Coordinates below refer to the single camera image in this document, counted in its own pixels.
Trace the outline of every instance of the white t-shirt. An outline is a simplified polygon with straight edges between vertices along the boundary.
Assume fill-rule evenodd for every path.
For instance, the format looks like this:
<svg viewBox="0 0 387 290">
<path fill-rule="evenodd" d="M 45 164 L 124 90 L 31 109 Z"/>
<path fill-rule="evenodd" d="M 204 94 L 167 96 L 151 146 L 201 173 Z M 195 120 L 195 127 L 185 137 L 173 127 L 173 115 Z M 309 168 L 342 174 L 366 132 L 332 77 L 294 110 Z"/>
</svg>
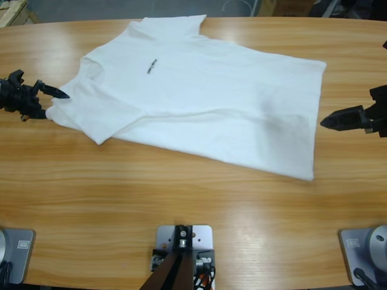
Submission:
<svg viewBox="0 0 387 290">
<path fill-rule="evenodd" d="M 206 16 L 132 21 L 81 59 L 47 117 L 82 130 L 313 179 L 326 64 L 199 35 Z"/>
</svg>

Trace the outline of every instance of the floor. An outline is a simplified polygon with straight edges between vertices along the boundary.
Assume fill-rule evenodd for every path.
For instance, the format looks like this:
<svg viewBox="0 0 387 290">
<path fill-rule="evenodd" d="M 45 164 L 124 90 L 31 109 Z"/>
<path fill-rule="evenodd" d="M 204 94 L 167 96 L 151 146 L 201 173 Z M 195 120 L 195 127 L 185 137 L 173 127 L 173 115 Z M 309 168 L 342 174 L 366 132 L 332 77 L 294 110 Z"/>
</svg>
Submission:
<svg viewBox="0 0 387 290">
<path fill-rule="evenodd" d="M 250 16 L 255 0 L 29 0 L 42 22 L 143 17 Z"/>
</svg>

